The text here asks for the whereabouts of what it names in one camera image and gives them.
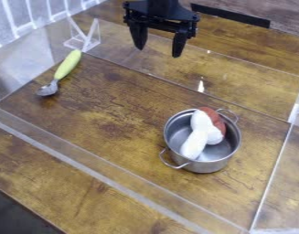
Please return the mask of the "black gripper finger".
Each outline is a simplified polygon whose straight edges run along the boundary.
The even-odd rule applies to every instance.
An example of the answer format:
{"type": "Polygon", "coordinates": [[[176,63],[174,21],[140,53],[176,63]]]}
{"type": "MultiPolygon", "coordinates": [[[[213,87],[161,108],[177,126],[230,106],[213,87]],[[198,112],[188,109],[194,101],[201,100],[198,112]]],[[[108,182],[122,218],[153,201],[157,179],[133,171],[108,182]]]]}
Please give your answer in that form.
{"type": "Polygon", "coordinates": [[[173,57],[178,58],[182,54],[182,51],[186,46],[186,41],[188,41],[188,32],[186,31],[180,31],[173,40],[173,57]]]}
{"type": "Polygon", "coordinates": [[[149,27],[146,25],[136,23],[130,25],[130,32],[136,47],[142,50],[149,40],[149,27]]]}

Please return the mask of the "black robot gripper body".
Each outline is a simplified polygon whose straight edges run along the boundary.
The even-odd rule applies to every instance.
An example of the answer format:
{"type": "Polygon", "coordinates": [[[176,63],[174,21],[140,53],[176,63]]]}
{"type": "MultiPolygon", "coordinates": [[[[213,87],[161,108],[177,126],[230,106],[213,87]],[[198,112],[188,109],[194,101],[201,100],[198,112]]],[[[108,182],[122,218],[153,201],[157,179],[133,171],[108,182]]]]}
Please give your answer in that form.
{"type": "Polygon", "coordinates": [[[178,33],[186,31],[196,36],[197,24],[201,20],[193,10],[185,8],[178,0],[137,0],[124,3],[126,10],[124,21],[130,25],[138,23],[158,30],[178,33]]]}

